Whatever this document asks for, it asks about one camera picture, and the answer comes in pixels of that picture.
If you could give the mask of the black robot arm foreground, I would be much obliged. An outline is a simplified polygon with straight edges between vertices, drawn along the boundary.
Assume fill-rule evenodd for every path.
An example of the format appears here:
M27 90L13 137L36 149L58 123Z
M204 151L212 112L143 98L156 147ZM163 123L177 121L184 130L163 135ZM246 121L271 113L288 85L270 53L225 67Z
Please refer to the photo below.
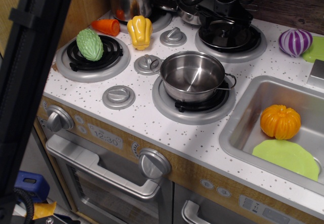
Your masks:
M13 195L71 0L19 0L1 64L1 197Z

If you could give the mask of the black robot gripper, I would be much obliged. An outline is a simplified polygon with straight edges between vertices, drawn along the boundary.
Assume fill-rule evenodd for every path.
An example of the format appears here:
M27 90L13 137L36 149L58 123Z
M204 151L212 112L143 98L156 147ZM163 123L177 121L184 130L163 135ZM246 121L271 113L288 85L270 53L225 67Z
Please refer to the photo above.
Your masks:
M251 4L254 0L202 0L197 5L202 25L213 21L227 21L237 25L250 25L253 19L242 5Z

